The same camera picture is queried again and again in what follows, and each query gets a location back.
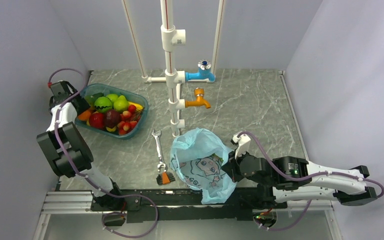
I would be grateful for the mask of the fake orange fruit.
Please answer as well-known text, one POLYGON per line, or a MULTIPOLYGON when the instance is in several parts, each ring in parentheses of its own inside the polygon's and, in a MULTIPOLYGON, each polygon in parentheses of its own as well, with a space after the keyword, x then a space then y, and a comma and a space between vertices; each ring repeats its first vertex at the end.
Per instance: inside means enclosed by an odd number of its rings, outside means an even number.
POLYGON ((88 110, 84 111, 83 113, 81 113, 80 115, 78 115, 77 119, 79 121, 86 122, 90 118, 92 113, 93 113, 93 111, 88 109, 88 110))

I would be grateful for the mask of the light blue plastic bag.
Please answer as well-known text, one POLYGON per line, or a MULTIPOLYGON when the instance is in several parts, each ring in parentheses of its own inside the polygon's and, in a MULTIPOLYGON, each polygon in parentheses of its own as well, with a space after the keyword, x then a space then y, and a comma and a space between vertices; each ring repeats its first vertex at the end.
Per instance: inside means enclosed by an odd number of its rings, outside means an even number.
POLYGON ((173 140, 169 166, 192 190, 202 192, 203 205, 222 204, 237 185, 222 170, 232 151, 210 130, 195 128, 173 140))

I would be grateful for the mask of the fake dark red fruit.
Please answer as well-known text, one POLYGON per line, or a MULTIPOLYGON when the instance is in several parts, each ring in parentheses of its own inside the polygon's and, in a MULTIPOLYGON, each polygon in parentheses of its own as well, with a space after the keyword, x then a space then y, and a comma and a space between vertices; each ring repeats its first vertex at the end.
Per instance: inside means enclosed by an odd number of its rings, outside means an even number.
POLYGON ((121 121, 121 115, 114 109, 110 109, 105 113, 104 125, 106 128, 113 129, 121 121))

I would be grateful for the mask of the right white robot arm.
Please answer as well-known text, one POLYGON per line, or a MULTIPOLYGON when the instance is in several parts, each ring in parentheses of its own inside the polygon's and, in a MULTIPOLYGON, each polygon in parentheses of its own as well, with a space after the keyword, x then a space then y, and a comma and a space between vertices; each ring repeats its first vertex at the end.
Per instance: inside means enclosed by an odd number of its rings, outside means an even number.
POLYGON ((293 156, 269 161, 248 152, 235 157, 231 152, 222 170, 235 183, 247 179, 257 184, 255 189, 238 194, 241 203, 254 209, 281 209, 288 201, 305 200, 363 206, 378 199, 375 188, 365 181, 370 173, 364 165, 341 170, 293 156))

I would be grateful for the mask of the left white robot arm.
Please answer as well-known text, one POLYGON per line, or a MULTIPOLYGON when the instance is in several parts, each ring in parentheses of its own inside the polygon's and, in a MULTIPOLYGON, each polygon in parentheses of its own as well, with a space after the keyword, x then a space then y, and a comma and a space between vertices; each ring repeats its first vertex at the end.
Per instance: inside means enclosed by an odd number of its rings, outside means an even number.
POLYGON ((120 210, 124 196, 117 184, 93 164, 93 154, 81 136, 75 120, 90 105, 65 80, 51 83, 51 122, 47 130, 36 137, 53 172, 58 176, 79 178, 92 192, 92 199, 107 210, 120 210))

